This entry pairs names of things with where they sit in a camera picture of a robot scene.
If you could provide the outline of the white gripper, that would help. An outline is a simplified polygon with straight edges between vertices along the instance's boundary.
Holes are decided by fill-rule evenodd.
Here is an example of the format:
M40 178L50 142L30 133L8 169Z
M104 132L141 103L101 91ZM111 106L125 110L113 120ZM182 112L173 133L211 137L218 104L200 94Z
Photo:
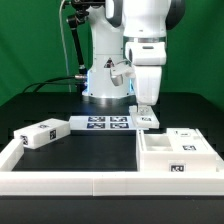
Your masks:
M162 68L160 66L134 66L134 92L142 116L149 114L147 105L155 105L158 100Z

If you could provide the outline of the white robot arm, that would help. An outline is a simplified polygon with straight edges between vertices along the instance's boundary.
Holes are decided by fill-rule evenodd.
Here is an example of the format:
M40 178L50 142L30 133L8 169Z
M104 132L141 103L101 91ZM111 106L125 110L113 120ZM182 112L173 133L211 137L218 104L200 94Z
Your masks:
M157 103L167 32L185 14L185 0L88 0L93 62L85 96L123 101L134 96L131 111L146 116Z

